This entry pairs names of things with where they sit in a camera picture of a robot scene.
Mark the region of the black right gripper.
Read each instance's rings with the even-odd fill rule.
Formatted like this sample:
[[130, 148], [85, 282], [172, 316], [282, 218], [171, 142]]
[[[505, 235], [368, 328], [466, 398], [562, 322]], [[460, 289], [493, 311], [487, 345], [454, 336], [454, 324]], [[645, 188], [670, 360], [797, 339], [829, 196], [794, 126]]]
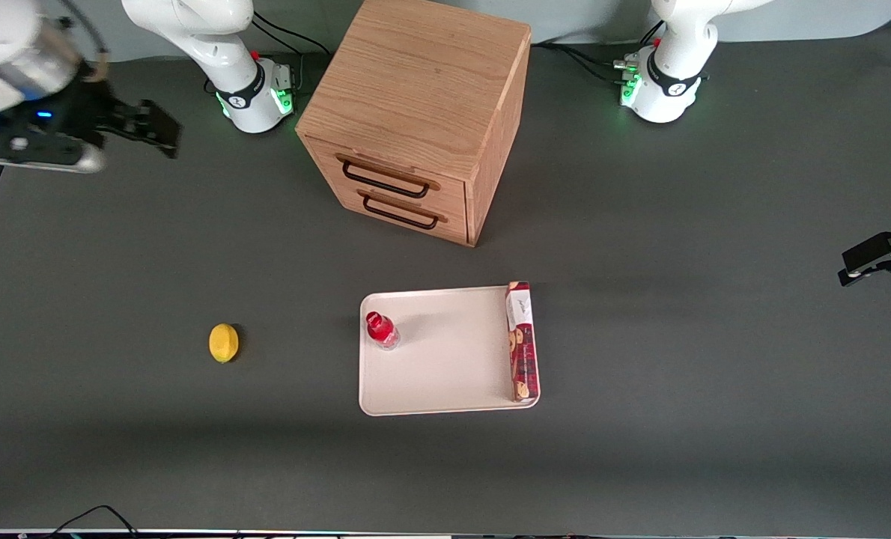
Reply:
[[154, 101], [137, 109], [117, 100], [106, 82], [73, 81], [58, 93], [28, 99], [0, 79], [0, 150], [103, 149], [106, 134], [158, 147], [177, 158], [183, 126]]

